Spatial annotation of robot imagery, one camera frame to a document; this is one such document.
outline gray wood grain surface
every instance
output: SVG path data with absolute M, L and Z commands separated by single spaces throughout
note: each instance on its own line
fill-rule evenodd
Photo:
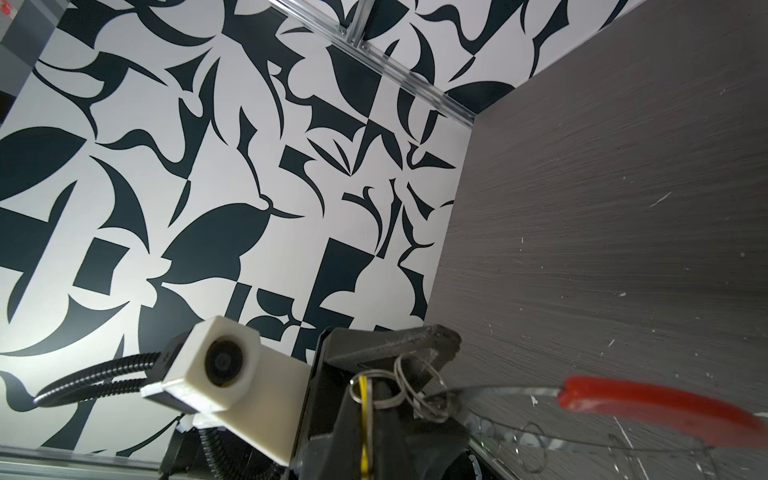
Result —
M 763 2 L 648 0 L 479 115 L 427 314 L 464 339 L 449 384 L 610 376 L 768 412 L 767 71 Z M 624 437 L 544 400 L 502 406 Z M 716 455 L 720 478 L 768 478 L 765 451 Z M 540 478 L 620 477 L 553 453 Z

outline metal key ring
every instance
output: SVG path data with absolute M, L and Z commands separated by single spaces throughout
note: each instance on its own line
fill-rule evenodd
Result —
M 361 376 L 367 376 L 372 379 L 389 379 L 393 382 L 398 384 L 398 388 L 400 388 L 400 392 L 398 392 L 397 395 L 394 395 L 388 399 L 384 400 L 374 400 L 373 401 L 373 408 L 376 410 L 386 410 L 394 408 L 402 403 L 404 399 L 406 399 L 406 391 L 402 389 L 400 386 L 400 382 L 397 381 L 397 377 L 395 377 L 395 374 L 392 372 L 388 372 L 387 370 L 366 370 L 365 372 L 360 372 L 349 381 L 349 396 L 352 397 L 352 400 L 362 405 L 362 399 L 355 394 L 355 384 L 359 383 L 359 379 Z
M 417 411 L 422 417 L 429 420 L 430 422 L 436 422 L 436 423 L 442 423 L 445 420 L 447 420 L 451 415 L 448 411 L 448 406 L 446 405 L 446 410 L 440 410 L 434 405 L 432 405 L 429 402 L 426 402 L 421 395 L 419 395 L 418 392 L 416 392 L 413 389 L 413 386 L 411 386 L 410 382 L 406 378 L 405 373 L 402 371 L 402 361 L 406 357 L 411 357 L 414 360 L 420 362 L 424 367 L 427 368 L 429 371 L 429 374 L 432 375 L 434 379 L 437 379 L 437 381 L 440 383 L 440 386 L 442 387 L 442 393 L 446 394 L 446 400 L 448 399 L 447 394 L 449 392 L 448 386 L 445 384 L 445 380 L 442 379 L 438 371 L 429 364 L 429 362 L 425 361 L 424 359 L 420 358 L 417 355 L 414 355 L 413 353 L 403 353 L 402 355 L 398 356 L 395 359 L 395 377 L 398 386 L 400 389 L 405 392 L 407 391 L 410 393 L 410 396 L 406 396 L 406 400 L 411 404 L 411 406 L 414 408 L 415 411 Z

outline abstract leaf pattern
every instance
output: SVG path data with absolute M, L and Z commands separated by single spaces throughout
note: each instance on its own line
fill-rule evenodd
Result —
M 171 411 L 32 396 L 212 315 L 307 361 L 419 325 L 468 139 L 266 0 L 73 0 L 0 128 L 1 443 L 159 461 Z
M 639 2 L 630 3 L 378 0 L 365 38 L 479 113 Z

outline yellow wire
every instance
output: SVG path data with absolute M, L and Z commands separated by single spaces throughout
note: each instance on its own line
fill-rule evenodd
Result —
M 369 466 L 368 466 L 368 448 L 367 444 L 367 432 L 368 432 L 368 378 L 366 376 L 360 376 L 360 399 L 362 400 L 362 456 L 360 458 L 360 478 L 361 480 L 368 480 L 369 478 Z

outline red plastic grip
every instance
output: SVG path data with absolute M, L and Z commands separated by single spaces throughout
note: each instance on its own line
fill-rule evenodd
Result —
M 645 383 L 574 376 L 558 395 L 563 409 L 666 426 L 713 447 L 768 448 L 768 427 L 720 400 Z

